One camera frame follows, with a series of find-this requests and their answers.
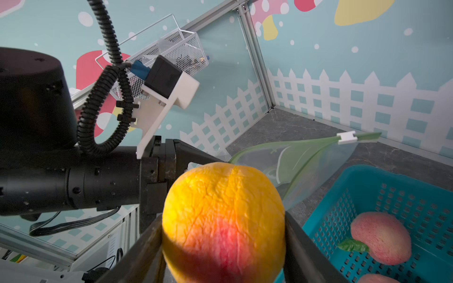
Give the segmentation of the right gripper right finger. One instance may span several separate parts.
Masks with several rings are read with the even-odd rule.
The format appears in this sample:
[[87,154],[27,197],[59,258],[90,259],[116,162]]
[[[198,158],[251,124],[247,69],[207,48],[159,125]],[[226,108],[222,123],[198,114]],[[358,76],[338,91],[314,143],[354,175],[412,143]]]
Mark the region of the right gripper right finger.
[[287,283],[348,282],[288,212],[285,213],[285,241],[283,270]]

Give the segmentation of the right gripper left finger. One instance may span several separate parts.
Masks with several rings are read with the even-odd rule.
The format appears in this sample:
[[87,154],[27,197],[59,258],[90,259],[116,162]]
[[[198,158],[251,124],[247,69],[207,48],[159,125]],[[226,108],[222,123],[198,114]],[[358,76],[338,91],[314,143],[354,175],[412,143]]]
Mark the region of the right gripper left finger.
[[138,241],[100,283],[163,283],[166,262],[162,252],[162,216],[141,234]]

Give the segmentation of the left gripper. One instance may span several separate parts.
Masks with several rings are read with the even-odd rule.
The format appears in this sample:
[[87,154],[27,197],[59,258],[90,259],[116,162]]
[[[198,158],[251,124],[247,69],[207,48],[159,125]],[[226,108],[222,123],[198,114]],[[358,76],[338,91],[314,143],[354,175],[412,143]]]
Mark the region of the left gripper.
[[140,159],[139,232],[144,233],[163,212],[168,191],[190,163],[206,165],[220,161],[184,141],[153,136]]

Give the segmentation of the pink peach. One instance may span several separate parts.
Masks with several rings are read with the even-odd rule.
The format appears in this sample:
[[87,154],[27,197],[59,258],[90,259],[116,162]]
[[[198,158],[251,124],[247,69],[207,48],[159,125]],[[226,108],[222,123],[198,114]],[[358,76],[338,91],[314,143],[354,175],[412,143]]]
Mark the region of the pink peach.
[[357,283],[399,283],[399,281],[381,274],[366,274]]
[[343,251],[367,252],[377,262],[399,265],[412,256],[408,230],[394,216],[382,212],[359,214],[350,225],[351,237],[337,247]]

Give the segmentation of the clear green zip-top bag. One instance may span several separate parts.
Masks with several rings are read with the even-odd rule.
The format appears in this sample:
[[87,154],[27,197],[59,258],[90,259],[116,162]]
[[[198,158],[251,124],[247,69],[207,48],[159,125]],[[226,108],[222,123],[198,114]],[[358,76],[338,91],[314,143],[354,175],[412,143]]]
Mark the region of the clear green zip-top bag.
[[358,144],[377,142],[380,136],[380,132],[350,131],[321,139],[263,143],[234,156],[225,153],[219,158],[263,172],[289,210],[330,179],[348,161]]

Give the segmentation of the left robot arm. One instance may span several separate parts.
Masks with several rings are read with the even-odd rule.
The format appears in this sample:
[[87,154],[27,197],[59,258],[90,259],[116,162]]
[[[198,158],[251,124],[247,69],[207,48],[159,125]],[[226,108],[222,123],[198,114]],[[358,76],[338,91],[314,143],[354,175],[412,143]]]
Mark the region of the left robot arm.
[[217,158],[157,128],[186,108],[199,83],[162,55],[124,61],[102,1],[90,1],[111,59],[76,114],[60,61],[1,48],[1,215],[41,237],[95,224],[139,205],[139,231],[163,211],[190,163]]

